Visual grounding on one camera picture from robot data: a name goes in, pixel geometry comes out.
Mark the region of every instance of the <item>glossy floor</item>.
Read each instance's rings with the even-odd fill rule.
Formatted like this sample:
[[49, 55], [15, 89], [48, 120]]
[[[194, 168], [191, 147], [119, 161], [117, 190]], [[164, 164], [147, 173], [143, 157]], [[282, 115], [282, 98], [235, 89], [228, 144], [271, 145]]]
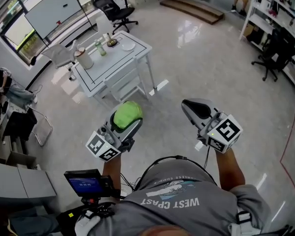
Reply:
[[[246, 182], [256, 185], [271, 207], [271, 229], [295, 224], [295, 188], [280, 163], [295, 115], [292, 84], [283, 74], [276, 83], [271, 76], [263, 82], [264, 69], [250, 64], [258, 51], [239, 41], [239, 29], [228, 20], [212, 26], [157, 4], [136, 10], [132, 18], [139, 25], [132, 27], [131, 34], [153, 47], [156, 83], [168, 83], [150, 101], [139, 93], [131, 97], [143, 108], [144, 124], [131, 152], [122, 156], [123, 174], [134, 182], [154, 160], [168, 155], [185, 155], [204, 164], [205, 152], [194, 148], [197, 130], [180, 104], [185, 98], [207, 98], [244, 129], [234, 151]], [[152, 89], [148, 73], [144, 79]], [[63, 173], [102, 170], [103, 163], [87, 151], [85, 143], [103, 123], [107, 110], [87, 98], [78, 81], [69, 81], [65, 68], [55, 70], [51, 65], [32, 88], [39, 84], [43, 89], [36, 108], [49, 118], [54, 131], [44, 147], [34, 137], [28, 146], [58, 194], [53, 209], [64, 211], [79, 204], [79, 198]], [[112, 97], [105, 101], [112, 107], [117, 104]], [[295, 128], [282, 163], [295, 181]], [[218, 180], [213, 152], [207, 170]]]

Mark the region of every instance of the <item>shoe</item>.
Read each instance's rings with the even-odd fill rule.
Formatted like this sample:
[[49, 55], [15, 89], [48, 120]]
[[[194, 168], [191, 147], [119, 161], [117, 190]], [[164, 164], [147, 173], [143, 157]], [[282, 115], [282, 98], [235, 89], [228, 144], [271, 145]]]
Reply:
[[244, 10], [241, 10], [241, 11], [239, 12], [239, 14], [242, 15], [242, 16], [244, 16], [244, 17], [247, 16], [246, 11], [244, 11]]
[[38, 97], [35, 95], [33, 102], [36, 104], [38, 102]]

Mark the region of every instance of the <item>table leg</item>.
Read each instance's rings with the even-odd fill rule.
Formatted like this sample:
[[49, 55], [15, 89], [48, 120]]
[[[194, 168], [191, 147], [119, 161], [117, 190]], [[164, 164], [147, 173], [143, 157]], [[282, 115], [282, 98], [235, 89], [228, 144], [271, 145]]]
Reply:
[[102, 99], [99, 95], [95, 94], [93, 97], [94, 97], [94, 98], [95, 98], [100, 104], [102, 104], [105, 108], [110, 109], [110, 107], [106, 104], [105, 101], [103, 101], [103, 99]]
[[151, 80], [152, 80], [153, 88], [154, 88], [154, 89], [157, 89], [157, 86], [155, 85], [154, 77], [153, 77], [153, 74], [152, 74], [152, 69], [151, 69], [151, 59], [150, 59], [149, 54], [146, 55], [146, 59], [147, 59], [147, 66], [148, 66], [149, 74], [150, 74], [150, 76], [151, 76]]

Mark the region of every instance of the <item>white table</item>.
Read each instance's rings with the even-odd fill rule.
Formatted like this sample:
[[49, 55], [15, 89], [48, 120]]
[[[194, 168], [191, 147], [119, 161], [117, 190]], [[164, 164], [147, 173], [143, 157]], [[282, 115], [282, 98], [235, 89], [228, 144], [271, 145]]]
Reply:
[[[102, 57], [97, 48], [88, 53], [94, 61], [94, 65], [90, 69], [84, 70], [79, 63], [76, 63], [72, 67], [72, 71], [80, 82], [85, 94], [88, 97], [95, 97], [97, 100], [101, 101], [101, 97], [97, 94], [102, 92], [105, 88], [104, 79], [107, 79], [117, 72], [118, 69], [129, 62], [133, 57], [136, 57], [139, 62], [141, 59], [146, 59], [152, 84], [156, 89], [149, 57], [152, 47], [124, 31], [117, 32], [113, 38], [118, 41], [118, 44], [114, 47], [108, 47], [107, 41], [103, 42], [103, 47], [107, 53], [105, 56]], [[122, 45], [129, 42], [135, 42], [136, 45], [134, 49], [124, 51]], [[92, 49], [94, 45], [95, 43], [87, 47], [87, 50]]]

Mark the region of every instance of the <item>white shelving unit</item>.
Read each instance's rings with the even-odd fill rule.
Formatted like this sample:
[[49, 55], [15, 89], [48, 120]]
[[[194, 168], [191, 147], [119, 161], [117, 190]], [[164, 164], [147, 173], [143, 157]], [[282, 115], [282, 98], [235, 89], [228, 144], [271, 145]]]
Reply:
[[[280, 0], [273, 0], [277, 2], [280, 6], [282, 6], [286, 11], [288, 11], [290, 14], [292, 14], [295, 18], [295, 12], [290, 10], [288, 6], [280, 2]], [[247, 18], [245, 20], [244, 26], [242, 28], [241, 34], [240, 34], [240, 39], [242, 39], [244, 31], [248, 25], [249, 22], [252, 22], [256, 26], [258, 26], [260, 29], [262, 29], [265, 33], [267, 34], [272, 34], [272, 31], [274, 29], [274, 26], [267, 22], [265, 18], [261, 17], [258, 14], [264, 14], [267, 16], [267, 18], [271, 19], [275, 23], [277, 23], [279, 26], [284, 27], [287, 29], [287, 31], [295, 38], [295, 29], [294, 27], [291, 27], [289, 25], [290, 20], [292, 19], [291, 17], [286, 17], [287, 13], [283, 15], [283, 13], [279, 13], [277, 17], [274, 17], [271, 15], [268, 11], [267, 8], [262, 7], [262, 5], [258, 2], [258, 0], [252, 0], [251, 5], [249, 7], [248, 13], [247, 13]], [[255, 42], [251, 42], [254, 46], [256, 46], [258, 49], [263, 50], [263, 46], [261, 44], [256, 44]], [[295, 85], [295, 65], [292, 65], [291, 63], [288, 64], [283, 71], [285, 74], [289, 77], [289, 79], [292, 81], [292, 83]]]

